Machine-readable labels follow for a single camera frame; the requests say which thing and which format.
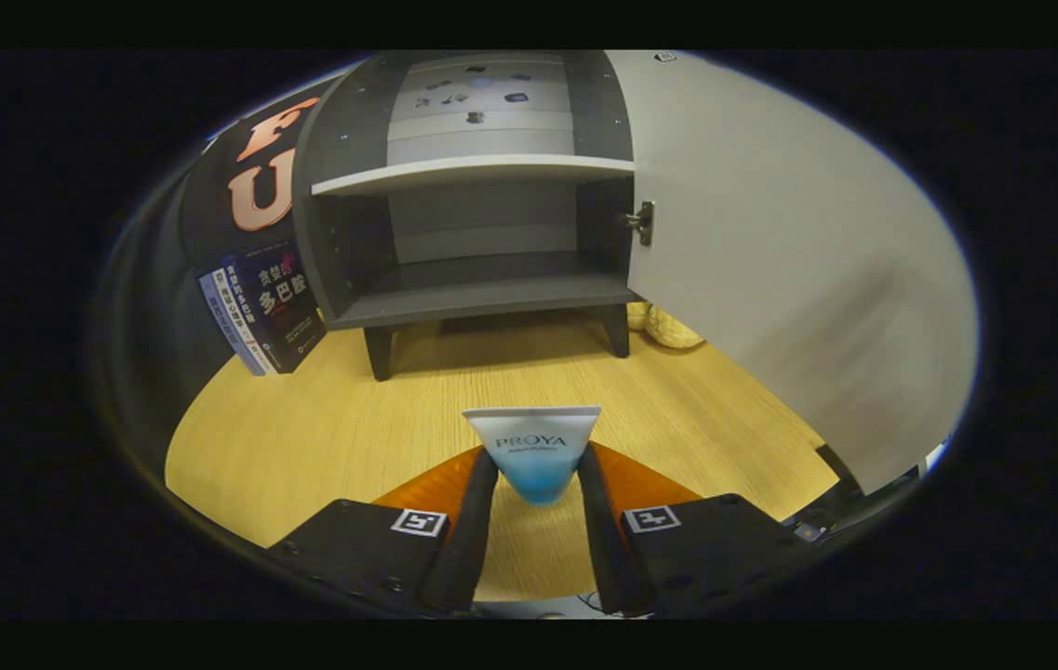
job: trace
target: white shelf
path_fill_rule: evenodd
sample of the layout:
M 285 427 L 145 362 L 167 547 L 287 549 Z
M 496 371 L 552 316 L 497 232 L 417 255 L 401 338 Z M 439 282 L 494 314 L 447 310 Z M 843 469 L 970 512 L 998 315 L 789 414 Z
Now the white shelf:
M 486 157 L 437 158 L 314 183 L 315 196 L 384 196 L 394 191 L 438 186 L 445 183 L 559 179 L 585 182 L 630 177 L 632 161 L 610 158 L 566 157 L 553 153 L 491 153 Z

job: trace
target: orange letter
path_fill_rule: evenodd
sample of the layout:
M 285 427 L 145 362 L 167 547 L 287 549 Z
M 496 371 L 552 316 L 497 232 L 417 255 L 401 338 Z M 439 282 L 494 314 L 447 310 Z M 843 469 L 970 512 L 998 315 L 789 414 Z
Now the orange letter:
M 256 151 L 268 147 L 269 144 L 276 142 L 278 133 L 276 132 L 279 128 L 293 126 L 293 122 L 302 115 L 302 110 L 306 107 L 312 107 L 317 104 L 317 97 L 309 97 L 308 101 L 304 103 L 297 103 L 291 106 L 288 110 L 281 111 L 274 115 L 274 117 L 269 117 L 261 120 L 257 123 L 255 127 L 251 129 L 251 140 L 248 141 L 248 148 L 243 149 L 242 153 L 239 153 L 239 158 L 236 158 L 236 162 L 242 161 L 244 158 L 252 156 Z
M 248 232 L 273 225 L 281 220 L 293 206 L 293 157 L 296 148 L 289 149 L 268 161 L 276 170 L 276 197 L 273 203 L 261 210 L 256 206 L 256 175 L 259 168 L 244 170 L 227 183 L 231 189 L 231 215 L 235 224 Z

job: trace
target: cabinet leg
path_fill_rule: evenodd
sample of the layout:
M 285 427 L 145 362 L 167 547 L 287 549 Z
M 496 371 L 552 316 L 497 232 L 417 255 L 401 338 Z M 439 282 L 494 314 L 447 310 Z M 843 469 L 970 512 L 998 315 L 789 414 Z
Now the cabinet leg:
M 610 343 L 610 349 L 615 356 L 626 359 L 627 357 L 627 306 L 601 305 L 594 310 L 602 322 L 606 330 L 606 340 Z
M 367 341 L 367 357 L 371 359 L 371 375 L 376 381 L 385 381 L 391 377 L 391 336 L 390 327 L 363 329 L 363 339 Z

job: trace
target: cabinet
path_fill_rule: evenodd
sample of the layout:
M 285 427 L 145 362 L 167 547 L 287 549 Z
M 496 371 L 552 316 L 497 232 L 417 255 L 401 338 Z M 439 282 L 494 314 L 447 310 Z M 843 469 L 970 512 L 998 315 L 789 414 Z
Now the cabinet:
M 377 378 L 393 327 L 477 313 L 600 310 L 626 356 L 622 306 L 647 300 L 864 492 L 953 432 L 974 382 L 974 286 L 929 197 L 835 120 L 695 55 L 377 55 L 313 107 L 293 188 L 328 327 L 362 327 Z M 622 219 L 644 203 L 647 242 Z
M 298 246 L 378 381 L 396 327 L 478 314 L 591 310 L 630 355 L 631 132 L 601 51 L 377 56 L 304 131 Z

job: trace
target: sticker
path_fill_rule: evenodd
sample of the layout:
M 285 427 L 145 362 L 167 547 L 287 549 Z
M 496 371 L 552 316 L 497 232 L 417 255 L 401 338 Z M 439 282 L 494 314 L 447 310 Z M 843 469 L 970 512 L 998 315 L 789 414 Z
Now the sticker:
M 677 514 L 669 509 L 669 505 L 646 506 L 643 509 L 628 509 L 627 525 L 634 533 L 651 533 L 653 530 L 669 530 L 681 526 Z
M 446 514 L 441 512 L 422 512 L 419 509 L 405 509 L 400 513 L 391 529 L 398 533 L 408 533 L 409 536 L 425 536 L 436 538 L 442 530 Z

